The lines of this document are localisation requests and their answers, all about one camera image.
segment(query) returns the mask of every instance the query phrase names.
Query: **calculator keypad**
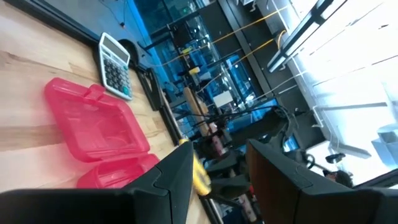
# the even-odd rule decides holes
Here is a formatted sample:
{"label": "calculator keypad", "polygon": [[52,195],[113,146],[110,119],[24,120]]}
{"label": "calculator keypad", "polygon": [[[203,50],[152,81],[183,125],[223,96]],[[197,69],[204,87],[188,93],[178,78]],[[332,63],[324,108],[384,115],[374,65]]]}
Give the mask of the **calculator keypad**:
{"label": "calculator keypad", "polygon": [[131,97],[131,84],[128,67],[118,65],[112,60],[105,58],[104,68],[106,84]]}

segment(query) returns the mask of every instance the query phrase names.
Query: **wooden desk surface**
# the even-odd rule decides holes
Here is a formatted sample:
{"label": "wooden desk surface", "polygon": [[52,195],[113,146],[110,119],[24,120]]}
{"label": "wooden desk surface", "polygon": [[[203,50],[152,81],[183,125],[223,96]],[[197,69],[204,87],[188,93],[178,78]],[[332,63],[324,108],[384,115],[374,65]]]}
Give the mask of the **wooden desk surface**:
{"label": "wooden desk surface", "polygon": [[[0,0],[0,192],[74,188],[95,164],[76,161],[44,100],[54,77],[84,86],[99,83],[91,49]],[[159,159],[174,150],[159,112],[152,111],[130,70],[134,112]],[[192,191],[187,223],[209,223]]]}

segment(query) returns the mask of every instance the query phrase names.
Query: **wooden desk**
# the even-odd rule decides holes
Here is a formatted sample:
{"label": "wooden desk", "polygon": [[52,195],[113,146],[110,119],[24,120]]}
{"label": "wooden desk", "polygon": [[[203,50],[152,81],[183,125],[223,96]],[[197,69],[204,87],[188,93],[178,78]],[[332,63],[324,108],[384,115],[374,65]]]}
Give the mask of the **wooden desk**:
{"label": "wooden desk", "polygon": [[[74,188],[95,164],[69,154],[44,100],[54,77],[84,86],[99,83],[91,49],[0,0],[0,192]],[[159,159],[174,150],[159,112],[152,111],[130,70],[134,112]],[[209,223],[192,191],[187,223]]]}

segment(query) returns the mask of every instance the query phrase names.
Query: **calculator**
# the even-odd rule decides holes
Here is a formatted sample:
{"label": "calculator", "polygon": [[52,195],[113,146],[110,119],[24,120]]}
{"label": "calculator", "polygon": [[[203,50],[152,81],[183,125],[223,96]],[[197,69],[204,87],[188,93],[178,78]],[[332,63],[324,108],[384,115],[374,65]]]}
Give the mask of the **calculator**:
{"label": "calculator", "polygon": [[105,88],[125,100],[132,100],[129,52],[113,37],[102,33],[98,46],[98,66]]}

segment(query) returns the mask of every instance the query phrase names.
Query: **pink plastic container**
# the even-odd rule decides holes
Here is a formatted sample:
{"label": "pink plastic container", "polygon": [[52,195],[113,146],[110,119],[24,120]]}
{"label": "pink plastic container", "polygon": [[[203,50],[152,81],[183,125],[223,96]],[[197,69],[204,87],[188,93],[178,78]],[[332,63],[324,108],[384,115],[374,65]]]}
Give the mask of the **pink plastic container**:
{"label": "pink plastic container", "polygon": [[150,146],[130,107],[104,91],[100,85],[87,88],[61,78],[45,86],[69,151],[83,162],[146,155]]}
{"label": "pink plastic container", "polygon": [[153,154],[117,161],[104,161],[80,177],[81,189],[118,189],[131,183],[159,162]]}

